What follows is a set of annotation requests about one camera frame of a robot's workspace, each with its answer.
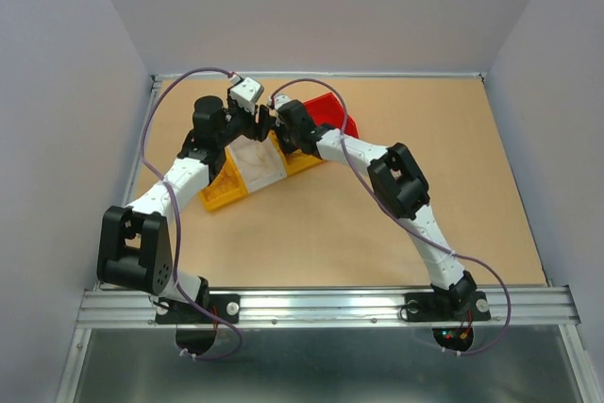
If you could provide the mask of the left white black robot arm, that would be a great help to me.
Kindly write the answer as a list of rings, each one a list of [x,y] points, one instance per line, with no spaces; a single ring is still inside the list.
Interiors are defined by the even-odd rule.
[[[188,321],[203,320],[210,310],[209,284],[177,270],[169,226],[182,232],[180,210],[218,177],[226,148],[245,136],[267,138],[274,118],[264,105],[247,111],[229,99],[206,95],[193,107],[188,132],[169,171],[147,192],[124,207],[103,215],[96,274],[103,283],[177,301]]]

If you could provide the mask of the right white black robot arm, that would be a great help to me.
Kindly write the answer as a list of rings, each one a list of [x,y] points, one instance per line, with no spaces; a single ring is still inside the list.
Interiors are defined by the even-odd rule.
[[[317,125],[304,103],[285,95],[269,107],[277,116],[281,148],[348,165],[378,207],[411,237],[428,271],[435,310],[445,318],[464,314],[477,284],[447,243],[430,206],[428,181],[409,148],[368,143],[343,127]]]

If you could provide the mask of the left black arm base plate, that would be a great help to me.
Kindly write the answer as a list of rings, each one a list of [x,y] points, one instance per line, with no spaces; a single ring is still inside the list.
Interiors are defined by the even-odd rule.
[[[240,296],[238,294],[211,294],[206,311],[230,324],[239,322]],[[152,301],[156,309],[155,323],[158,325],[209,325],[214,320],[201,313],[189,303],[167,298]]]

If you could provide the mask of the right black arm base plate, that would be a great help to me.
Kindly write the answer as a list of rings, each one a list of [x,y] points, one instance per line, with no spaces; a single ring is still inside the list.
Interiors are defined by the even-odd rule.
[[[460,308],[442,295],[436,293],[408,293],[404,295],[403,308],[405,319],[410,323],[444,323],[490,321],[490,306],[484,292],[475,292],[467,303]]]

